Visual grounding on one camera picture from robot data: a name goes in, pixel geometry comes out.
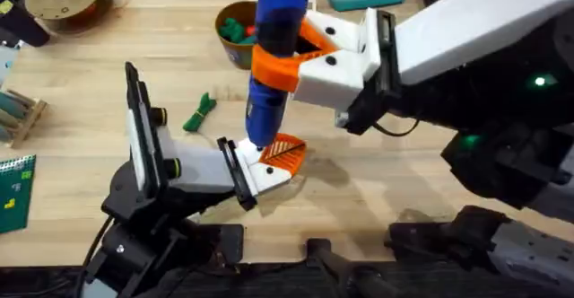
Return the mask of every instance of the orange triangular part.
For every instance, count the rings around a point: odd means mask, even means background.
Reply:
[[[278,133],[275,140],[268,145],[259,162],[285,169],[294,176],[305,159],[307,145],[295,136]]]

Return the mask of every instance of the blue power drill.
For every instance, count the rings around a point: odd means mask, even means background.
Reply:
[[[292,57],[308,0],[258,0],[257,43],[276,57]],[[246,128],[249,140],[258,147],[270,145],[279,131],[287,92],[249,78]]]

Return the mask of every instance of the filament spool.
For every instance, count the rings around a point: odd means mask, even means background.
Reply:
[[[85,31],[100,23],[113,0],[24,0],[29,13],[56,33]]]

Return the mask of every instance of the wooden workbench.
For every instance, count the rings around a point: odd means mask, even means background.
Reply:
[[[128,0],[98,29],[26,47],[6,84],[49,103],[18,151],[0,159],[37,154],[26,230],[0,235],[0,265],[80,264],[105,215],[100,204],[117,167],[128,158],[124,62],[134,62],[152,103],[165,107],[177,139],[215,147],[214,140],[245,137],[248,72],[233,67],[213,22],[239,0]],[[422,0],[388,7],[402,21]],[[333,13],[326,0],[320,12]],[[341,13],[358,21],[362,12]],[[217,109],[189,135],[182,124],[210,92]],[[235,199],[209,210],[205,223],[246,226],[246,261],[293,261],[309,237],[327,237],[350,259],[391,259],[383,247],[388,224],[447,221],[464,205],[495,208],[534,227],[574,241],[574,228],[531,211],[517,212],[463,189],[439,157],[451,131],[421,124],[410,136],[369,131],[352,136],[333,126],[334,113],[290,102],[282,131],[306,140],[309,152],[293,182],[259,199],[245,213]],[[412,121],[384,118],[394,130]]]

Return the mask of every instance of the green circuit board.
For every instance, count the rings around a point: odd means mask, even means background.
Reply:
[[[36,155],[0,162],[0,233],[26,228]]]

